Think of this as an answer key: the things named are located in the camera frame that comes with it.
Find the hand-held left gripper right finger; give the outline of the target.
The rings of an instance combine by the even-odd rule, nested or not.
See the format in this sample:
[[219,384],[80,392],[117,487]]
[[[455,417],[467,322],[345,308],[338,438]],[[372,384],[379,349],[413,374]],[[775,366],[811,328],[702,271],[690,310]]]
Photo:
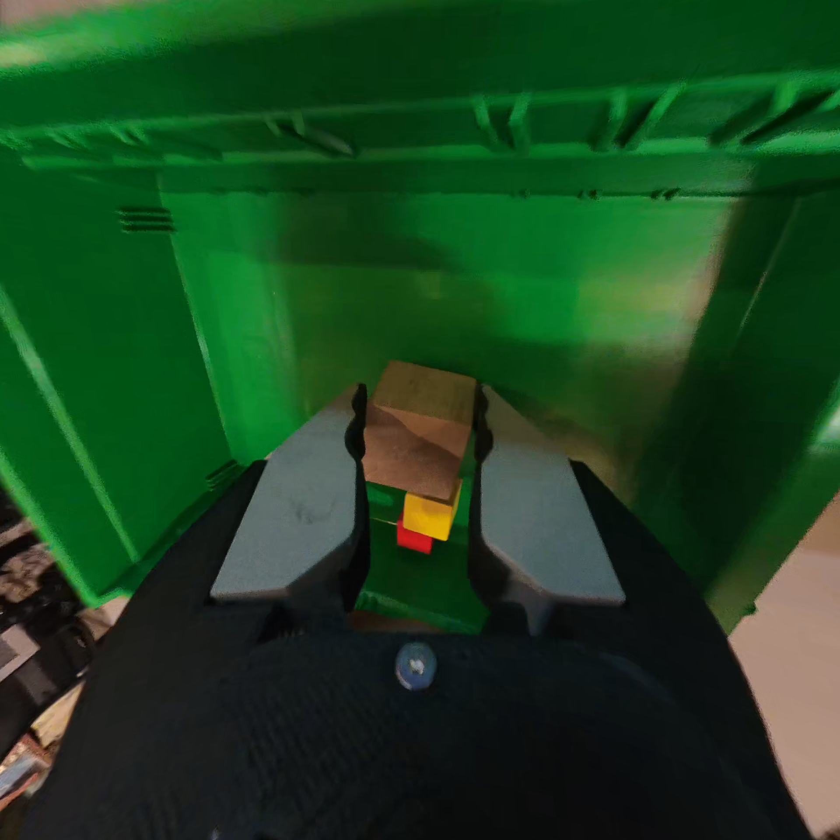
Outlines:
[[561,446],[478,385],[467,571],[489,613],[543,634],[564,607],[621,608],[626,595]]

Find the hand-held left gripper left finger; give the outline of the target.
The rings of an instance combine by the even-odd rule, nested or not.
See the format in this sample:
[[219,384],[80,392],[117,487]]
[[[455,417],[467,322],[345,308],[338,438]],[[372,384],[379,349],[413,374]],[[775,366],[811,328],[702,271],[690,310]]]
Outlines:
[[269,454],[210,590],[214,602],[291,611],[354,604],[370,562],[367,394],[353,384]]

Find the yellow cube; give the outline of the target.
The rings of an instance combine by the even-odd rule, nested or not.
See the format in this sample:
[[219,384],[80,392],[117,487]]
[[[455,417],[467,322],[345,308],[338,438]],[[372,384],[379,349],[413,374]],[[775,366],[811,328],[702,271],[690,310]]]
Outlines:
[[463,480],[456,479],[446,500],[408,491],[404,496],[398,524],[404,531],[418,534],[424,539],[438,542],[449,541],[459,509],[462,487]]

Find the red cube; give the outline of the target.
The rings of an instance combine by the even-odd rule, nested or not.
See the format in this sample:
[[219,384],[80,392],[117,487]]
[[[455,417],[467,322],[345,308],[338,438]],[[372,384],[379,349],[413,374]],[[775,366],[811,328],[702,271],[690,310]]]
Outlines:
[[401,515],[396,523],[396,544],[406,550],[429,555],[434,546],[434,538],[405,526]]

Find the medium wooden cube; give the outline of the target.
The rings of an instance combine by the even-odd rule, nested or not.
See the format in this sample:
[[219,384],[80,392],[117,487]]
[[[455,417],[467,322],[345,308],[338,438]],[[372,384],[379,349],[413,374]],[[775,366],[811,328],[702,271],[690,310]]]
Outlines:
[[472,433],[476,389],[467,375],[389,361],[366,404],[366,481],[447,501]]

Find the green plastic bin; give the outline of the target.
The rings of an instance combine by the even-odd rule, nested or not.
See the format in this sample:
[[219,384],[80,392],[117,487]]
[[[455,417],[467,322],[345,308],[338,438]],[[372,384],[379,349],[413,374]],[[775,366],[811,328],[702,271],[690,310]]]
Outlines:
[[2,2],[2,482],[81,600],[400,360],[727,632],[838,491],[838,2]]

